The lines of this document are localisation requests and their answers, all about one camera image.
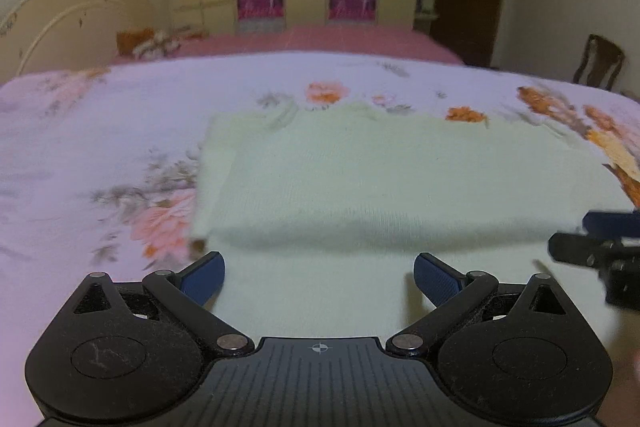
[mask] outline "triangular cutout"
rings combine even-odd
[[[536,295],[531,301],[532,311],[539,313],[550,313],[553,315],[565,315],[566,312],[562,308],[562,304],[558,301],[553,290],[546,285],[540,285]]]
[[[74,313],[90,313],[90,312],[102,312],[111,308],[107,295],[104,294],[102,286],[97,283],[89,286],[89,289],[82,297],[81,301],[76,306]]]

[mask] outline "curved headboard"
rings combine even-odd
[[[116,32],[154,26],[149,0],[23,0],[0,21],[0,85],[18,74],[109,64]]]

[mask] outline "pink bedspread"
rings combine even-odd
[[[276,51],[346,52],[463,64],[455,53],[425,34],[384,26],[308,26],[278,34],[216,36],[184,41],[168,58]],[[117,57],[114,60],[114,64],[129,62],[134,59]]]

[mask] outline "silver screw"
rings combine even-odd
[[[230,335],[222,335],[218,338],[218,345],[222,349],[229,349],[234,351],[236,349],[242,349],[249,343],[247,337],[244,335],[236,335],[235,333],[231,333]]]
[[[392,344],[398,349],[417,349],[422,345],[422,339],[418,335],[405,333],[404,335],[395,336]]]

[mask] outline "wooden chair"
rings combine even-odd
[[[584,70],[589,63],[589,59],[594,55],[593,65],[591,71],[587,74],[587,80],[585,84],[591,87],[600,87],[607,72],[614,68],[609,76],[607,85],[604,89],[610,91],[613,87],[613,83],[616,81],[616,77],[622,69],[622,64],[625,61],[624,52],[617,47],[613,42],[601,37],[599,35],[589,35],[587,44],[584,47],[584,54],[582,55],[582,62],[580,67],[574,74],[574,84],[578,84],[584,73]]]

